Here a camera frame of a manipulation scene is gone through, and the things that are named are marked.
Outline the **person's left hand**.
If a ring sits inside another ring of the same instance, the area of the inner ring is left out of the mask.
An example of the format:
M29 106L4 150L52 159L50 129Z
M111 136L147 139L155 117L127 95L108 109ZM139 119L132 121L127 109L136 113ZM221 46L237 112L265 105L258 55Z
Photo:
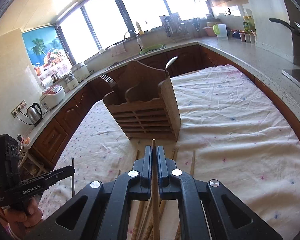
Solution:
M38 207L38 202L35 197L32 197L26 212L7 208L4 210L5 217L9 226L14 231L21 229L30 229L42 222L42 211Z

